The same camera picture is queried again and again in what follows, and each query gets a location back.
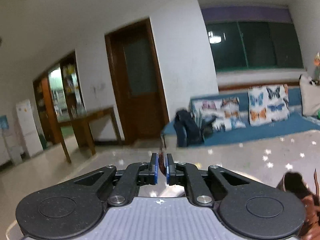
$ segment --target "white refrigerator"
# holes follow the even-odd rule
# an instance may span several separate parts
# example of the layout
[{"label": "white refrigerator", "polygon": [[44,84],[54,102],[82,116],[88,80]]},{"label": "white refrigerator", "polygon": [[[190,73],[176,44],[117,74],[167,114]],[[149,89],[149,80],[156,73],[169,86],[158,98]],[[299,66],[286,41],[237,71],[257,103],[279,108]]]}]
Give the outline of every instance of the white refrigerator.
[{"label": "white refrigerator", "polygon": [[25,142],[24,150],[32,157],[43,151],[35,120],[33,119],[30,100],[16,104],[18,119]]}]

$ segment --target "beige pillow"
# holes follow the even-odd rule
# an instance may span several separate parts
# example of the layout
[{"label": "beige pillow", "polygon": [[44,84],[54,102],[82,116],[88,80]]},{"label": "beige pillow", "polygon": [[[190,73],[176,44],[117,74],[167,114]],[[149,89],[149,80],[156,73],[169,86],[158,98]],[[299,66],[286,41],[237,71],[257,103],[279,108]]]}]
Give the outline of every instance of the beige pillow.
[{"label": "beige pillow", "polygon": [[320,87],[310,85],[308,82],[300,80],[300,90],[302,97],[302,114],[318,115],[318,110],[320,110]]}]

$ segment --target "screw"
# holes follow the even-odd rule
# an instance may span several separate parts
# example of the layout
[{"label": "screw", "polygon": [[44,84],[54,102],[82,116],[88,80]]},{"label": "screw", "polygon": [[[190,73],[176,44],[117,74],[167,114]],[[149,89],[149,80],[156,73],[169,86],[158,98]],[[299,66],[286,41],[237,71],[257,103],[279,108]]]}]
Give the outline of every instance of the screw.
[{"label": "screw", "polygon": [[125,198],[119,195],[111,196],[108,200],[113,204],[121,204],[125,201]]},{"label": "screw", "polygon": [[212,198],[206,195],[197,197],[197,201],[202,204],[208,204],[212,201]]}]

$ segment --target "circular cover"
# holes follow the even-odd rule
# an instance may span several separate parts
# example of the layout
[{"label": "circular cover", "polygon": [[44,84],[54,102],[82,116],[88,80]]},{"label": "circular cover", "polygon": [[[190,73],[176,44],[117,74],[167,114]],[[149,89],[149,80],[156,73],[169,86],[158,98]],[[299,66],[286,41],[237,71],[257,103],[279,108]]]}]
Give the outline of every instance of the circular cover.
[{"label": "circular cover", "polygon": [[26,236],[65,239],[80,235],[101,218],[101,201],[85,187],[47,188],[26,196],[17,206],[17,222]]},{"label": "circular cover", "polygon": [[218,212],[236,233],[253,239],[281,239],[302,227],[305,210],[292,193],[262,185],[262,188],[237,186],[221,201]]}]

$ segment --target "wooden table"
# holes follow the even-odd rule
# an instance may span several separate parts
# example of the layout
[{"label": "wooden table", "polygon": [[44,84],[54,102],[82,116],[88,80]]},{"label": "wooden table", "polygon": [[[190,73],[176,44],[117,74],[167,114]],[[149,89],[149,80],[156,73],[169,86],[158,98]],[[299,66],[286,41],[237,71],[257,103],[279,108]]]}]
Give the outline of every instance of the wooden table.
[{"label": "wooden table", "polygon": [[[113,129],[114,129],[116,137],[117,137],[117,141],[118,141],[119,145],[122,145],[122,140],[121,140],[119,128],[117,125],[116,116],[115,116],[113,106],[108,107],[108,108],[104,108],[104,109],[86,111],[83,114],[79,114],[79,115],[77,115],[75,117],[71,117],[71,118],[69,116],[66,116],[66,117],[62,118],[61,120],[58,120],[58,124],[59,124],[60,128],[63,126],[72,126],[73,132],[75,134],[79,148],[87,148],[88,147],[88,148],[90,148],[92,155],[95,155],[96,150],[95,150],[95,146],[94,146],[93,137],[92,137],[92,134],[90,131],[89,123],[93,120],[100,119],[100,118],[105,117],[107,115],[110,115]],[[60,131],[60,133],[59,133],[60,141],[62,144],[64,154],[66,155],[67,161],[69,163],[71,163],[71,159],[70,159],[65,141],[63,139],[61,129],[59,129],[59,131]]]}]

